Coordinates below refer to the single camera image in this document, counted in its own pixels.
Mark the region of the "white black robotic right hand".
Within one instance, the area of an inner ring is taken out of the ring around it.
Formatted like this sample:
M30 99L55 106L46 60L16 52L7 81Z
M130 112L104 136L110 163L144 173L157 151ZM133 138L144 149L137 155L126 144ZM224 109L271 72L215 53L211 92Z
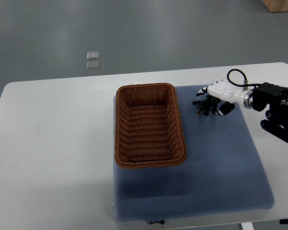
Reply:
M217 106L215 115L225 116L235 108L235 104L251 109L252 93L253 89L250 88L247 80L240 86L228 80L220 80L201 88L196 95L206 94L219 98L221 102Z

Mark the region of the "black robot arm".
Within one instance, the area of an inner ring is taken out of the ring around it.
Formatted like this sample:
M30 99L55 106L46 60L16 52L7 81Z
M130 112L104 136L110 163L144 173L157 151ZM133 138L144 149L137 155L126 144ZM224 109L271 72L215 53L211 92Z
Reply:
M288 87L263 83L252 91L252 108L265 112L260 122L263 130L288 143Z

